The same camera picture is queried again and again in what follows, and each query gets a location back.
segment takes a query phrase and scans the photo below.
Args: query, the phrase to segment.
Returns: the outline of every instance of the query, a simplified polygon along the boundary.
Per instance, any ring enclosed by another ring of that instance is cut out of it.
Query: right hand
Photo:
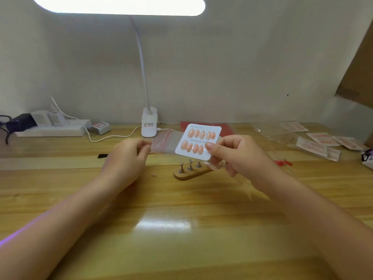
[[[286,174],[251,136],[225,136],[216,144],[206,143],[205,147],[213,155],[212,164],[224,159],[231,177],[239,173],[261,192],[266,190],[266,185]]]

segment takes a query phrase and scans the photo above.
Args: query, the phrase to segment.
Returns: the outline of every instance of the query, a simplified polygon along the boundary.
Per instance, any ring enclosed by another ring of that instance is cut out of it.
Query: left hand
[[[113,181],[120,187],[119,191],[124,190],[140,176],[151,144],[141,138],[127,138],[118,143],[106,158],[100,176]]]

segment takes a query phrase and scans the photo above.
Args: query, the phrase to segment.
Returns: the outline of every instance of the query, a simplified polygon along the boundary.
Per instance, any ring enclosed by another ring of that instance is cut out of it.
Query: black object
[[[23,132],[36,126],[34,118],[30,113],[21,114],[5,123],[9,133]]]
[[[109,154],[99,154],[98,156],[97,156],[97,158],[98,159],[100,159],[100,158],[105,158],[105,157],[107,157]]]

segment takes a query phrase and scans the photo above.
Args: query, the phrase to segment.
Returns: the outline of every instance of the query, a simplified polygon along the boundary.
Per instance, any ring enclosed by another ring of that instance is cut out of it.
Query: white card
[[[314,141],[307,140],[301,136],[298,137],[298,140],[296,141],[296,145],[299,148],[310,151],[314,154],[317,154],[323,157],[328,157],[328,151],[326,149],[326,146],[315,143]]]
[[[362,144],[357,139],[354,139],[353,137],[346,137],[346,136],[333,136],[336,141],[341,143],[343,146],[347,147],[351,150],[365,150],[368,149],[364,144]]]
[[[314,134],[307,133],[307,136],[309,136],[311,139],[316,141],[319,144],[325,145],[325,146],[340,146],[341,144],[336,141],[330,134],[327,132],[317,132]]]
[[[328,149],[328,157],[326,157],[326,159],[337,162],[339,160],[339,155],[341,154],[341,152],[338,149],[334,149],[331,147],[327,147],[327,149]]]
[[[308,129],[298,122],[280,123],[280,126],[289,132],[308,132]]]
[[[221,127],[189,124],[175,153],[207,161],[211,154],[206,150],[205,143],[216,143],[220,132]]]

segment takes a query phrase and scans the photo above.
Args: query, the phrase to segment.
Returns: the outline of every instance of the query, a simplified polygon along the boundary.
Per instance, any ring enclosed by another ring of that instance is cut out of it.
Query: hand
[[[114,146],[101,169],[101,176],[119,185],[120,191],[141,174],[150,151],[150,141],[127,138]]]
[[[268,184],[286,175],[251,136],[225,136],[216,144],[206,143],[205,147],[213,155],[212,164],[224,159],[231,177],[240,173],[261,192],[266,191]]]

